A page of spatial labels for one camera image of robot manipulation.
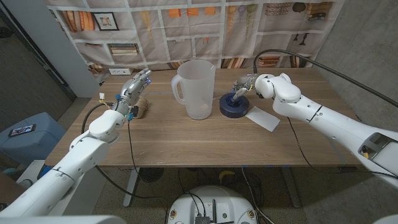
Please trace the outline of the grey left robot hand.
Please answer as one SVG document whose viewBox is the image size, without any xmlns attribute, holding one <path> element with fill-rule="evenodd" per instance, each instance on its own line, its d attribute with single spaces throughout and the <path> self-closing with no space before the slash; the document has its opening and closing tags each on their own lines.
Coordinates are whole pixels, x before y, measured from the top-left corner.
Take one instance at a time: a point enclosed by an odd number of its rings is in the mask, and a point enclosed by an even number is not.
<svg viewBox="0 0 398 224">
<path fill-rule="evenodd" d="M 128 80 L 121 89 L 121 103 L 128 106 L 134 106 L 141 93 L 151 83 L 151 80 L 149 79 L 151 73 L 151 70 L 145 68 Z"/>
</svg>

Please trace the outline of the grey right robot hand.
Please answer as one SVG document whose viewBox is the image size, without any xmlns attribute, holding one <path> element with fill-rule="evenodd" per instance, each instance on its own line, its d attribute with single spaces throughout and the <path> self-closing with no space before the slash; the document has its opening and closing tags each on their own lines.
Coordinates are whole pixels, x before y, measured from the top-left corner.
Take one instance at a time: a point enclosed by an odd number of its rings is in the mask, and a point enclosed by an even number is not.
<svg viewBox="0 0 398 224">
<path fill-rule="evenodd" d="M 235 95 L 232 97 L 231 101 L 236 101 L 239 97 L 245 95 L 248 91 L 255 89 L 255 82 L 259 77 L 258 74 L 247 74 L 243 77 L 239 77 L 232 87 L 232 91 Z"/>
</svg>

